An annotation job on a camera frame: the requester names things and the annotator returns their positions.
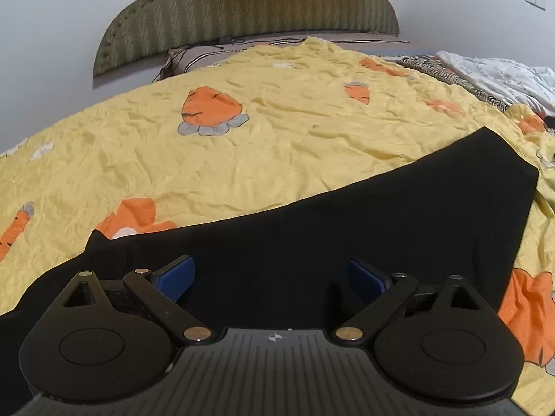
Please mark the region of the olive padded headboard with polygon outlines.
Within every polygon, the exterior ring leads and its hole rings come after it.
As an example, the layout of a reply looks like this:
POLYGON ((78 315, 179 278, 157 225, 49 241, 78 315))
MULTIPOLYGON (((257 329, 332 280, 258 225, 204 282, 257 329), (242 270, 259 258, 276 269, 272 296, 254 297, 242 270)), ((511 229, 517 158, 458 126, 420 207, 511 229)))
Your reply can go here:
POLYGON ((389 0, 136 0, 107 27, 92 73, 221 38, 321 30, 400 33, 389 0))

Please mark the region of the zebra striped cloth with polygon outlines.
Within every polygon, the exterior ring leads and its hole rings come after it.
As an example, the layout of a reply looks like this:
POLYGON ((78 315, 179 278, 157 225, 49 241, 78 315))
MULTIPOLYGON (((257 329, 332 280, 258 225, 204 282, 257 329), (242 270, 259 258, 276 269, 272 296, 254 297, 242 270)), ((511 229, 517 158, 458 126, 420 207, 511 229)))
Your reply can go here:
POLYGON ((461 86, 481 102, 487 102, 496 107, 501 113, 505 113, 509 108, 508 104, 459 76, 455 71, 448 68, 436 55, 411 55, 411 57, 402 57, 397 63, 406 68, 434 77, 443 83, 461 86))

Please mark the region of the yellow carrot print bedsheet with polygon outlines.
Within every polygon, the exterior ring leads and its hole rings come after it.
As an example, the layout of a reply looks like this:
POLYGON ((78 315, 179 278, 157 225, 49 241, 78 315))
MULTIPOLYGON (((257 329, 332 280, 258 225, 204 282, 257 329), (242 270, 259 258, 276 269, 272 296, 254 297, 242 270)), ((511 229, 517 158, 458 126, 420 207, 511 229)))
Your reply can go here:
POLYGON ((498 315, 524 368, 514 400, 554 410, 554 128, 460 86, 308 38, 100 102, 1 157, 1 318, 37 279, 111 241, 291 205, 488 129, 536 168, 498 315))

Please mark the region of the black pants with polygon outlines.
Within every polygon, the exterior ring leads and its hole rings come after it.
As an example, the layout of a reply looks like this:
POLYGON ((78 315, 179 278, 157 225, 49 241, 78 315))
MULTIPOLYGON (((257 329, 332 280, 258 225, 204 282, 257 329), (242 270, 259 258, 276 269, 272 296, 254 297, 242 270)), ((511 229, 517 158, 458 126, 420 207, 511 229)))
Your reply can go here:
POLYGON ((426 403, 396 389, 336 330, 367 306, 347 281, 358 258, 429 286, 465 277, 498 314, 538 172, 481 129, 424 158, 266 212, 111 241, 93 232, 78 257, 37 279, 1 318, 5 415, 518 415, 495 403, 426 403), (74 276, 120 280, 182 255, 195 278, 177 304, 213 332, 178 350, 144 390, 111 401, 35 392, 20 349, 74 276))

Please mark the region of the beige striped pillow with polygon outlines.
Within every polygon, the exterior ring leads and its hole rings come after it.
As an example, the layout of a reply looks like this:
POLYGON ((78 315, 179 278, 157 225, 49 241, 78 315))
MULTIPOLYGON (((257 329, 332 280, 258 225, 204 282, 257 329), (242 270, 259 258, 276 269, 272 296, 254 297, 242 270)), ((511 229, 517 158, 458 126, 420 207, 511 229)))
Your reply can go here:
POLYGON ((367 31, 292 31, 227 38, 223 41, 170 49, 165 65, 153 79, 153 83, 196 69, 214 66, 255 46, 295 47, 309 37, 334 43, 344 50, 378 57, 397 58, 417 52, 417 45, 411 41, 367 31))

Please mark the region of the white patterned blanket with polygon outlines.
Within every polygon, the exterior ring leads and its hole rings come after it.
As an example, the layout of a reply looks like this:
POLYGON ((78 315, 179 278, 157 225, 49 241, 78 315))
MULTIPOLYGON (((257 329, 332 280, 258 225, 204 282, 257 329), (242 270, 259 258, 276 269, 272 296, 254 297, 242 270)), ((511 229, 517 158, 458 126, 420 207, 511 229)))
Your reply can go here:
POLYGON ((554 117, 554 70, 506 58, 464 57, 439 51, 436 56, 459 76, 508 104, 527 104, 534 113, 554 117))

